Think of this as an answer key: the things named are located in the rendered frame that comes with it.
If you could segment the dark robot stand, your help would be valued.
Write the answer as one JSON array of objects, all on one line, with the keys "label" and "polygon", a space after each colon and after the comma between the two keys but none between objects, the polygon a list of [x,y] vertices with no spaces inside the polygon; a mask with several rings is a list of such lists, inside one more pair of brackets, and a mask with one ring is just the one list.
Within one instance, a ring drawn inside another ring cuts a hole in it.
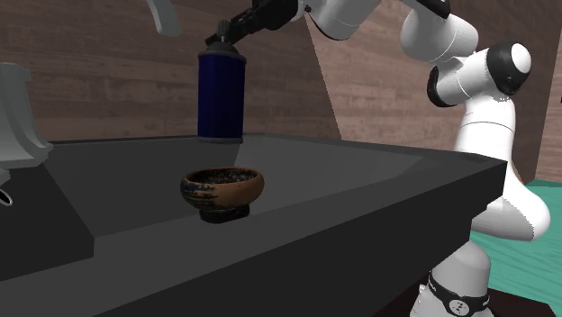
[{"label": "dark robot stand", "polygon": [[547,303],[489,289],[494,317],[557,317]]}]

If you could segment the black sink counter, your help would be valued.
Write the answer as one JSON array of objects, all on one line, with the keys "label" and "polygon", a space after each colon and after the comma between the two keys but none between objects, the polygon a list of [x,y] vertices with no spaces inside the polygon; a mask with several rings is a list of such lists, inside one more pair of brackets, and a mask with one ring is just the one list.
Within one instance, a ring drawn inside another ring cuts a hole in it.
[{"label": "black sink counter", "polygon": [[[249,216],[213,224],[180,192],[253,168]],[[249,134],[59,142],[0,208],[0,317],[373,317],[462,246],[504,161]]]}]

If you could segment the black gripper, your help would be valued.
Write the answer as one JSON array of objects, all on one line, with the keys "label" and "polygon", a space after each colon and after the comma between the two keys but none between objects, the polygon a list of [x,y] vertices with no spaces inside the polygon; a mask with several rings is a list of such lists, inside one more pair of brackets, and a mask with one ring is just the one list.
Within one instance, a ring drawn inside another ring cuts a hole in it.
[{"label": "black gripper", "polygon": [[220,20],[215,34],[204,42],[235,44],[244,37],[262,29],[275,31],[289,23],[302,7],[300,0],[252,0],[252,9],[237,14],[230,20]]}]

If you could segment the dark blue spray can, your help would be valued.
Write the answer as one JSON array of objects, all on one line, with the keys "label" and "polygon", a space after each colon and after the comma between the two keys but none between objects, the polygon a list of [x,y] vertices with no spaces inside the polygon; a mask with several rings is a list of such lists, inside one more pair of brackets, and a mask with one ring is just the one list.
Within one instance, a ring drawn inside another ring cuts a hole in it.
[{"label": "dark blue spray can", "polygon": [[197,136],[214,143],[242,143],[247,60],[223,41],[198,55]]}]

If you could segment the brown ceramic bowl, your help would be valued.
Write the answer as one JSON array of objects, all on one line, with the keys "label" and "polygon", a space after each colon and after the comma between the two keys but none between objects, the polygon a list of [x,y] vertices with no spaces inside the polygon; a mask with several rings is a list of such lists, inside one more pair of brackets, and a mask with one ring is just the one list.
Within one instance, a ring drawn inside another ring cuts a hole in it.
[{"label": "brown ceramic bowl", "polygon": [[202,221],[219,224],[249,216],[249,205],[264,186],[264,177],[253,168],[206,168],[185,175],[180,192]]}]

